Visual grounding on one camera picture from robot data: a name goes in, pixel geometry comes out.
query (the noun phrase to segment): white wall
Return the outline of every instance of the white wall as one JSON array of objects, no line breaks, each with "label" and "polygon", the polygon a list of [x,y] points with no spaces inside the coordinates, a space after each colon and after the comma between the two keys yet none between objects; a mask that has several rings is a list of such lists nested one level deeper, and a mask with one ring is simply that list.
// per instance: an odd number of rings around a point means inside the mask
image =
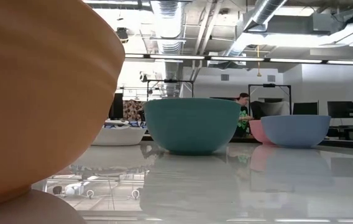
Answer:
[{"label": "white wall", "polygon": [[283,82],[285,85],[291,85],[292,102],[299,103],[302,100],[302,65],[297,65],[285,72]]},{"label": "white wall", "polygon": [[[293,102],[319,100],[319,114],[327,115],[327,101],[353,101],[353,66],[299,65],[283,74],[293,85]],[[332,119],[331,125],[353,125],[353,119]]]},{"label": "white wall", "polygon": [[[276,84],[283,84],[283,74],[278,73],[277,69],[261,69],[262,76],[258,77],[258,70],[252,69],[226,69],[202,68],[195,81],[195,97],[238,97],[240,93],[248,93],[249,84],[264,84],[267,75],[276,75]],[[191,68],[184,68],[184,78],[189,79]],[[221,74],[228,74],[229,81],[221,81]],[[186,88],[183,90],[183,97],[191,97]],[[278,88],[259,87],[252,94],[252,101],[258,98],[283,98],[284,92]]]}]

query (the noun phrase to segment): blue bowl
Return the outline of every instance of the blue bowl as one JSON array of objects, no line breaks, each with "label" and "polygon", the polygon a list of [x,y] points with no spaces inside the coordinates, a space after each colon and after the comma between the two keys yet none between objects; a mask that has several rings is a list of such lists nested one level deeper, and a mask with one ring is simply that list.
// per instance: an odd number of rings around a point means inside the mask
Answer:
[{"label": "blue bowl", "polygon": [[226,145],[236,130],[240,105],[229,100],[177,98],[144,104],[153,140],[174,154],[205,155]]},{"label": "blue bowl", "polygon": [[283,147],[305,148],[319,144],[326,137],[330,116],[287,115],[261,118],[271,142]]}]

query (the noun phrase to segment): patterned fabric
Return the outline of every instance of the patterned fabric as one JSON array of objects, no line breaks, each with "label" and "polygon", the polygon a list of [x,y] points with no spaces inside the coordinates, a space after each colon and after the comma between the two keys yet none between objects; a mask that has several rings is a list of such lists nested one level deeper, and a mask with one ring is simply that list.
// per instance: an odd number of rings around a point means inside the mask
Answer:
[{"label": "patterned fabric", "polygon": [[123,117],[127,121],[141,121],[138,111],[144,108],[143,101],[125,100],[122,102]]},{"label": "patterned fabric", "polygon": [[[146,128],[146,122],[143,121],[127,121],[131,127],[135,128]],[[104,124],[104,128],[117,128],[117,127],[123,127],[123,124]]]}]

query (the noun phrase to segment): orange bowl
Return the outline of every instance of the orange bowl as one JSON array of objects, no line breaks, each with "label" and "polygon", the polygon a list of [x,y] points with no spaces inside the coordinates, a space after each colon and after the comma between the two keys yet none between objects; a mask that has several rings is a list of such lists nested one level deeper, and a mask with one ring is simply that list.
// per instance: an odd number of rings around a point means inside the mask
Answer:
[{"label": "orange bowl", "polygon": [[114,31],[81,1],[0,0],[0,202],[88,148],[124,55]]}]

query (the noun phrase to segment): green shirt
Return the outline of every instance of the green shirt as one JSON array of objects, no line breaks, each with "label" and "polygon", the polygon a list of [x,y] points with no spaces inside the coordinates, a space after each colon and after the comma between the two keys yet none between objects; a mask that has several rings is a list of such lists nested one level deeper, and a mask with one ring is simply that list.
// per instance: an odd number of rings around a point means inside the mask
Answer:
[{"label": "green shirt", "polygon": [[[247,110],[242,109],[240,111],[240,117],[246,117],[246,116],[247,116]],[[237,122],[237,127],[242,128],[242,129],[246,129],[247,121],[240,121],[239,120],[239,122]]]}]

